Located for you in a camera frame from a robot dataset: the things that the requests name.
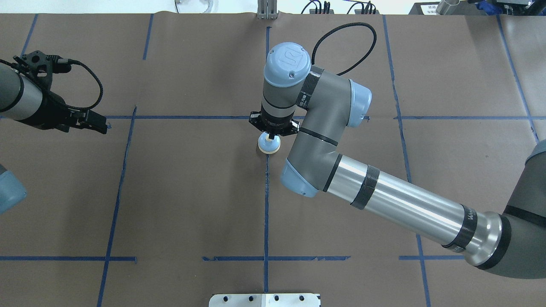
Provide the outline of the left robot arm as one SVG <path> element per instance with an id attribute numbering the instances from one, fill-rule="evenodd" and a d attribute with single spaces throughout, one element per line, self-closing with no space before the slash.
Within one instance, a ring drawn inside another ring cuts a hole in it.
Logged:
<path id="1" fill-rule="evenodd" d="M 52 74 L 70 72 L 72 65 L 84 68 L 97 82 L 99 95 L 89 107 L 68 105 L 51 91 Z M 103 85 L 80 61 L 50 55 L 23 55 L 13 62 L 1 61 L 1 116 L 39 130 L 70 128 L 107 133 L 107 119 L 93 111 L 102 100 Z"/>

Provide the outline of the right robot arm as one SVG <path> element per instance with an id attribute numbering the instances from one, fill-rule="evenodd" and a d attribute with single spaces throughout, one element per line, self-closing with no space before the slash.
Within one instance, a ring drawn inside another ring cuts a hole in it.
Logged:
<path id="1" fill-rule="evenodd" d="M 479 212 L 337 152 L 347 127 L 363 122 L 367 87 L 314 66 L 298 43 L 267 55 L 261 110 L 250 122 L 271 136 L 295 135 L 281 182 L 305 197 L 333 194 L 463 254 L 468 264 L 509 278 L 545 278 L 545 142 L 525 162 L 501 214 Z"/>

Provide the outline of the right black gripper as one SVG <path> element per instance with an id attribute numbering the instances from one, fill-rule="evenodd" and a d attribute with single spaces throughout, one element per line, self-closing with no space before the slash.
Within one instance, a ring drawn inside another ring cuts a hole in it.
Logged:
<path id="1" fill-rule="evenodd" d="M 248 122 L 259 131 L 267 133 L 267 141 L 274 141 L 275 136 L 290 136 L 297 134 L 300 123 L 293 120 L 293 115 L 275 117 L 266 111 L 253 111 Z"/>

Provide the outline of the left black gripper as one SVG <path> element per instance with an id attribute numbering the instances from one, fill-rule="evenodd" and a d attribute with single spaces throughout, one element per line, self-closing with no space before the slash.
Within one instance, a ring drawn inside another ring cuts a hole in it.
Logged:
<path id="1" fill-rule="evenodd" d="M 26 98 L 30 99 L 31 105 L 37 107 L 37 110 L 26 118 L 26 125 L 35 127 L 39 130 L 57 129 L 62 132 L 68 132 L 70 128 L 80 130 L 87 129 L 107 134 L 107 118 L 92 110 L 83 113 L 81 124 L 74 115 L 79 113 L 70 111 L 64 99 L 51 91 L 43 92 L 38 89 L 26 89 Z"/>

